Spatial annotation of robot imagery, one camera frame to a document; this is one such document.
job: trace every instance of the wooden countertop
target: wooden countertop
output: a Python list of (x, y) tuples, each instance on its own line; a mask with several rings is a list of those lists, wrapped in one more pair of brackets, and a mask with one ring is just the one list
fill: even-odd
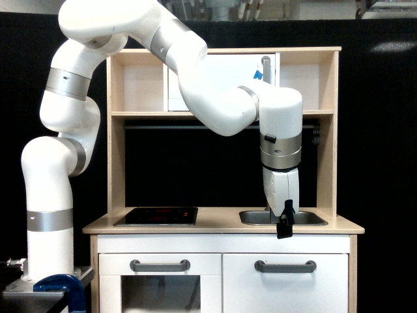
[[(262, 207), (199, 207), (194, 226), (114, 226), (133, 207), (127, 207), (115, 217), (104, 215), (83, 228), (83, 233), (144, 234), (144, 233), (276, 233), (275, 225), (252, 226), (241, 223), (239, 212), (262, 211)], [(365, 229), (341, 216), (332, 217), (317, 208), (301, 208), (313, 212), (325, 221), (325, 226), (294, 226), (293, 233), (361, 234)]]

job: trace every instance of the metal sink basin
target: metal sink basin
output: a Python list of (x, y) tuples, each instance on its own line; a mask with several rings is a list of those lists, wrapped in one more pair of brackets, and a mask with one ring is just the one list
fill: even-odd
[[(240, 212), (240, 220), (247, 225), (271, 225), (269, 211), (243, 211)], [(328, 222), (318, 217), (315, 213), (300, 211), (294, 215), (295, 226), (324, 226)]]

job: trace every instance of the silver joint ring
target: silver joint ring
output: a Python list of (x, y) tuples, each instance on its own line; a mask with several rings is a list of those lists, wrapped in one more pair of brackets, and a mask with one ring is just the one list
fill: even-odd
[(83, 170), (85, 163), (87, 161), (87, 156), (85, 155), (85, 150), (82, 144), (80, 144), (78, 141), (72, 138), (65, 138), (65, 139), (67, 139), (70, 143), (72, 143), (72, 145), (77, 151), (77, 165), (76, 165), (76, 168), (74, 168), (74, 171), (72, 171), (72, 173), (69, 175), (69, 177), (74, 177), (74, 176), (79, 175), (81, 171)]
[(258, 96), (251, 89), (247, 88), (246, 86), (238, 86), (238, 88), (244, 90), (245, 92), (247, 92), (251, 96), (251, 98), (253, 100), (253, 104), (255, 104), (255, 107), (256, 107), (255, 121), (257, 121), (258, 118), (259, 118), (259, 98), (258, 98)]
[(261, 134), (261, 162), (268, 168), (284, 170), (301, 161), (301, 133), (287, 139)]
[(96, 37), (86, 42), (84, 46), (90, 49), (100, 49), (103, 48), (111, 39), (111, 35)]
[(58, 95), (85, 101), (90, 79), (51, 67), (45, 90)]
[(180, 20), (174, 18), (160, 27), (151, 42), (151, 52), (165, 63), (167, 53), (175, 39), (183, 33), (190, 31)]
[(291, 155), (269, 155), (261, 150), (261, 162), (267, 168), (274, 170), (285, 170), (287, 168), (294, 168), (301, 161), (301, 149)]
[(269, 155), (282, 157), (291, 155), (301, 148), (301, 133), (292, 138), (278, 139), (268, 134), (261, 134), (261, 150)]
[(72, 209), (52, 212), (27, 212), (28, 231), (67, 230), (72, 226)]

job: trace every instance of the black cooktop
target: black cooktop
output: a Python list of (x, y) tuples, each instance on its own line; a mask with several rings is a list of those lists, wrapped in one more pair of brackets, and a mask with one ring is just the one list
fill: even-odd
[(136, 207), (115, 226), (193, 226), (196, 207)]

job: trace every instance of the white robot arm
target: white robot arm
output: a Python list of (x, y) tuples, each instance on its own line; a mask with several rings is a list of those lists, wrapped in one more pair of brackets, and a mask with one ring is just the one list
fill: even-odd
[(40, 109), (43, 124), (59, 135), (37, 138), (22, 153), (28, 279), (73, 273), (68, 176), (87, 168), (100, 122), (97, 105), (87, 97), (89, 82), (98, 64), (119, 52), (129, 36), (178, 75), (187, 107), (214, 132), (232, 136), (259, 119), (266, 198), (278, 231), (284, 229), (278, 237), (292, 235), (286, 227), (298, 212), (295, 167), (300, 162), (302, 130), (298, 91), (251, 80), (217, 93), (198, 72), (206, 43), (156, 0), (66, 0), (59, 25), (69, 40), (53, 58)]

